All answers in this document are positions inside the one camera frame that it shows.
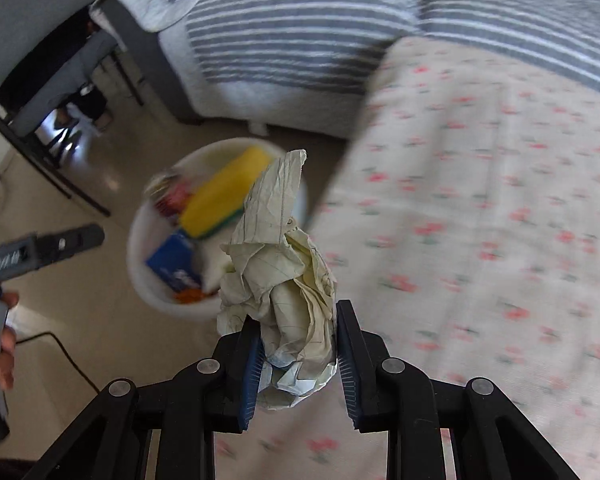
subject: striped fabric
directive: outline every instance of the striped fabric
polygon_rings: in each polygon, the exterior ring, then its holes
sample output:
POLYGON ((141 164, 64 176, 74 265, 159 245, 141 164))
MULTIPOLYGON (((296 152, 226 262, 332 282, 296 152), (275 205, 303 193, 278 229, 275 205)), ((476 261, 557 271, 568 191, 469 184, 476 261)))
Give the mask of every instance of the striped fabric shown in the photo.
POLYGON ((600 0, 200 0, 186 20, 210 83, 362 94, 389 45, 424 35, 600 91, 600 0))

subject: human hand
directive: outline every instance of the human hand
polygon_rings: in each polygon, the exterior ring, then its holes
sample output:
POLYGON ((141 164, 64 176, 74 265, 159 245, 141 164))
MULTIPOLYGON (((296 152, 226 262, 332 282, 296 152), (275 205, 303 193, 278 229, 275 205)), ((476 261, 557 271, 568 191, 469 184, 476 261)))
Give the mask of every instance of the human hand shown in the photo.
MULTIPOLYGON (((18 304, 20 295, 17 292, 5 292, 0 300, 9 308, 13 308, 18 304)), ((5 326, 0 336, 0 387, 3 390, 13 388, 13 354, 15 349, 16 334, 11 328, 5 326)))

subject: floor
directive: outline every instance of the floor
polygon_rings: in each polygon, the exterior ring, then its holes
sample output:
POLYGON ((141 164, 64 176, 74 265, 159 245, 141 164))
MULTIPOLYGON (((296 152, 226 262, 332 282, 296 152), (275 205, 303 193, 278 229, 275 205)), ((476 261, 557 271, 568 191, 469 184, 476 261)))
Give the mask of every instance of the floor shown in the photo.
MULTIPOLYGON (((138 71, 123 59, 134 80, 138 71)), ((149 177, 210 142, 248 136, 245 123, 209 120, 179 124, 147 84, 138 107, 108 62, 95 81, 109 99, 115 120, 102 134, 83 125, 80 147, 64 172, 112 210, 103 218, 78 200, 67 200, 23 159, 14 157, 4 174, 8 198, 0 214, 0 242, 29 232, 52 232, 87 222, 106 231, 104 245, 73 260, 5 284, 18 290, 11 322, 22 335, 52 330, 74 360, 99 386, 118 377, 136 384, 171 378, 207 356, 215 342, 213 321, 171 318, 146 306, 125 268, 126 239, 149 177)), ((313 207, 345 148, 331 137, 272 128, 269 140, 286 150, 304 148, 303 177, 313 207)), ((0 456, 37 459, 92 399, 93 391, 52 341, 18 346, 16 377, 7 394, 10 437, 0 456)))

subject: yellow package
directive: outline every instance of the yellow package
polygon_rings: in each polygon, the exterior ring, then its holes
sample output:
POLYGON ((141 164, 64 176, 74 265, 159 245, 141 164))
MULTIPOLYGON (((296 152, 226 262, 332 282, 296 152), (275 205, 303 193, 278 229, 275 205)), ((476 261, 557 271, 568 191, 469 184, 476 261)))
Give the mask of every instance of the yellow package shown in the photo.
POLYGON ((241 211, 251 186, 272 160, 262 148, 247 148, 195 192, 180 226, 193 238, 213 233, 241 211))

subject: black cable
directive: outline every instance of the black cable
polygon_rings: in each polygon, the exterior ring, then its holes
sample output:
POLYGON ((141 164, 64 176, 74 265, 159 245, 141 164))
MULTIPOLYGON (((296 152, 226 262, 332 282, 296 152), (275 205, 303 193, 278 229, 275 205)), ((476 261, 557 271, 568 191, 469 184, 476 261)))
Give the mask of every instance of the black cable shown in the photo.
POLYGON ((64 348, 64 345, 58 339, 58 336, 56 334, 54 334, 53 332, 41 332, 39 334, 32 335, 31 337, 26 337, 24 339, 20 339, 19 341, 16 341, 16 345, 19 345, 22 343, 28 343, 29 341, 34 341, 35 339, 39 339, 45 335, 51 336, 56 341, 56 343, 58 343, 58 346, 62 350, 64 357, 67 358, 67 360, 69 361, 71 366, 74 367, 75 371, 78 372, 85 381, 87 381, 88 385, 93 389, 94 392, 96 392, 96 394, 99 394, 100 389, 95 385, 95 383, 93 381, 91 381, 90 378, 87 377, 87 374, 85 374, 82 370, 80 370, 80 367, 71 358, 71 356, 69 355, 69 352, 66 351, 66 348, 64 348))

